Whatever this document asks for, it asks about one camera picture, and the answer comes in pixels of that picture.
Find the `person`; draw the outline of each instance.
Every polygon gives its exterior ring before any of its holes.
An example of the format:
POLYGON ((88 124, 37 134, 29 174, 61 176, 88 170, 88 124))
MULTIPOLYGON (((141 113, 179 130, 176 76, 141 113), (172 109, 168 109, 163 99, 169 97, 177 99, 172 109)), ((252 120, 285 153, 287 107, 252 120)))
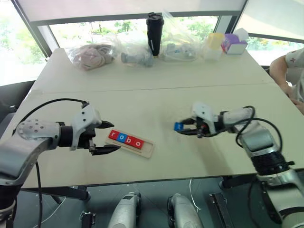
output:
POLYGON ((269 74, 304 115, 304 48, 274 60, 269 74))

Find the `purple tissue box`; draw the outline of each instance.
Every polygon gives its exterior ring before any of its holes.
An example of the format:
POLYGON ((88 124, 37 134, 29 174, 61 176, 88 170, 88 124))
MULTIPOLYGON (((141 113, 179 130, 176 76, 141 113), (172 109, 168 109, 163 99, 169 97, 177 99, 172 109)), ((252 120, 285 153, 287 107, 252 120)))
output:
POLYGON ((238 36, 234 34, 225 34, 225 39, 221 44, 226 54, 242 54, 247 47, 247 42, 239 41, 238 36))

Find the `clear plastic bag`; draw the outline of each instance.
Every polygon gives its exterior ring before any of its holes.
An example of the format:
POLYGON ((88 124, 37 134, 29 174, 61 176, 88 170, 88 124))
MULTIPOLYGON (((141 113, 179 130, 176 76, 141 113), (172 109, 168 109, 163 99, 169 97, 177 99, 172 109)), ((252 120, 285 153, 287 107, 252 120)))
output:
POLYGON ((139 31, 120 33, 121 61, 132 67, 152 67, 153 54, 148 46, 147 35, 139 31))
POLYGON ((193 61, 199 57, 200 40, 188 33, 169 13, 162 13, 165 21, 162 29, 160 58, 165 61, 193 61))
POLYGON ((112 63, 119 49, 117 36, 111 35, 103 37, 100 43, 67 48, 65 51, 74 66, 82 70, 91 70, 112 63))

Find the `floor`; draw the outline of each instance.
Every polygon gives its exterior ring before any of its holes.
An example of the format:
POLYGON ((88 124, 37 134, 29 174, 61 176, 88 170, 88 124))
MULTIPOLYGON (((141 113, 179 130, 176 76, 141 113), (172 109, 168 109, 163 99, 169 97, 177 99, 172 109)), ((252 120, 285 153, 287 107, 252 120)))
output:
MULTIPOLYGON (((130 191, 139 190, 142 195, 142 213, 138 228, 168 228, 167 198, 174 193, 190 197, 190 180, 171 180, 147 183, 133 183, 89 187, 92 197, 88 202, 76 199, 66 199, 57 211, 42 225, 43 228, 81 228, 80 214, 96 213, 95 228, 106 228, 119 200, 130 191)), ((227 199, 227 208, 235 228, 253 228, 247 209, 247 191, 249 185, 221 190, 218 183, 221 178, 193 179, 192 195, 200 207, 199 217, 206 228, 220 228, 219 217, 209 198, 209 194, 222 192, 227 199)), ((43 220, 48 218, 58 207, 55 201, 47 195, 43 196, 43 220)), ((253 187, 252 208, 255 218, 261 227, 278 228, 266 211, 258 186, 253 187)), ((38 221, 38 195, 21 192, 18 195, 18 210, 15 228, 33 228, 38 221)))

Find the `black thermos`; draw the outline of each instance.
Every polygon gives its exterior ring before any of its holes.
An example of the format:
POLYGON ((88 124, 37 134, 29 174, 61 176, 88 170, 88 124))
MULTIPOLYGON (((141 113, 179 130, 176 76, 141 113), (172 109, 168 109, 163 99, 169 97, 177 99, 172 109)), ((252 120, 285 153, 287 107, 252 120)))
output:
POLYGON ((148 35, 148 43, 153 53, 153 56, 157 56, 160 52, 163 24, 164 24, 164 20, 162 18, 162 15, 156 13, 148 14, 147 35, 148 35))

